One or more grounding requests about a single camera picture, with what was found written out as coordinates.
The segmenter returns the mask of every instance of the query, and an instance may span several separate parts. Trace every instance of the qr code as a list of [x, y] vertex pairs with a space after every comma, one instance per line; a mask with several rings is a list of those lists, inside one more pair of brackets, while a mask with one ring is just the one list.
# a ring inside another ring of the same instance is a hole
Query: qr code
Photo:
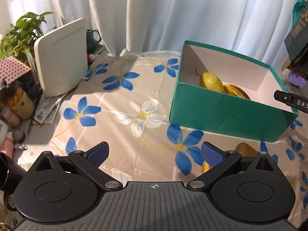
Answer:
[[294, 29], [295, 34], [298, 35], [301, 29], [302, 29], [301, 25], [297, 24], [296, 28]]

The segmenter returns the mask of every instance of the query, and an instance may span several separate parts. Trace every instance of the curtain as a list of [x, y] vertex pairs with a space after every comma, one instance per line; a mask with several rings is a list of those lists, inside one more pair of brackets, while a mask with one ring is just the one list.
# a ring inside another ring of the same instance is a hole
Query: curtain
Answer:
[[45, 29], [87, 18], [112, 55], [181, 51], [185, 40], [230, 49], [279, 70], [296, 0], [11, 0], [13, 22], [54, 11]]

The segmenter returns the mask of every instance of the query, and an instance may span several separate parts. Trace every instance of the mug handle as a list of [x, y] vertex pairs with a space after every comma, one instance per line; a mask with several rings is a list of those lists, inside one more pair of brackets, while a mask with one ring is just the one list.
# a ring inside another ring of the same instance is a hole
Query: mug handle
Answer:
[[9, 192], [3, 192], [3, 202], [4, 202], [4, 206], [10, 210], [10, 211], [17, 211], [16, 208], [12, 208], [9, 204], [9, 196], [11, 195], [11, 193]]
[[94, 33], [94, 32], [97, 32], [98, 33], [98, 36], [100, 37], [100, 39], [98, 40], [98, 41], [95, 41], [94, 43], [95, 44], [98, 44], [101, 40], [102, 40], [102, 38], [101, 38], [101, 36], [100, 36], [100, 33], [98, 32], [98, 30], [92, 30], [92, 34]]

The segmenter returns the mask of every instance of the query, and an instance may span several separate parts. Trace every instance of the red patterned paper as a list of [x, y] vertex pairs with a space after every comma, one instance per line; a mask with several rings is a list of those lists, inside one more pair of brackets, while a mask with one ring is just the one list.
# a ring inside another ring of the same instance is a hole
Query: red patterned paper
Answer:
[[30, 67], [18, 61], [14, 57], [9, 57], [3, 61], [0, 61], [0, 79], [6, 78], [7, 84], [12, 83], [25, 73], [31, 70]]

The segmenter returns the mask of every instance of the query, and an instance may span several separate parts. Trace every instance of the black mug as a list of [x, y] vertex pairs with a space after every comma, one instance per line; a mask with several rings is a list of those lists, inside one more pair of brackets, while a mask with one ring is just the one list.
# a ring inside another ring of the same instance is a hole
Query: black mug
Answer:
[[3, 202], [10, 211], [16, 211], [15, 206], [10, 205], [10, 195], [14, 193], [26, 173], [27, 171], [5, 153], [0, 153], [0, 190], [4, 191]]
[[[94, 32], [98, 33], [99, 36], [99, 40], [95, 40], [94, 39]], [[98, 30], [92, 30], [92, 29], [88, 29], [87, 30], [87, 52], [91, 52], [92, 50], [94, 50], [95, 45], [98, 44], [100, 41], [102, 40], [100, 33], [98, 32]]]

